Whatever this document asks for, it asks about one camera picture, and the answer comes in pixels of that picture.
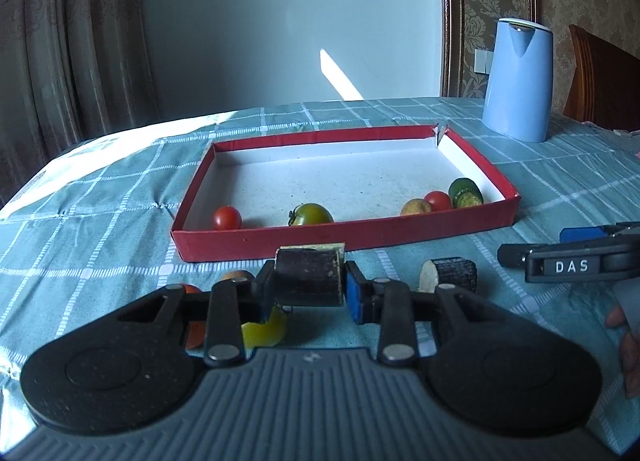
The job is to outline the person's right hand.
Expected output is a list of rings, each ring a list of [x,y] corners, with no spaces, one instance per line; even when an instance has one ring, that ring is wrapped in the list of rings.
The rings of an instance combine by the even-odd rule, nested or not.
[[[624,378],[625,394],[627,398],[636,398],[640,392],[639,367],[639,334],[632,333],[628,325],[623,308],[616,305],[605,319],[608,328],[623,328],[625,333],[620,339],[620,362]]]

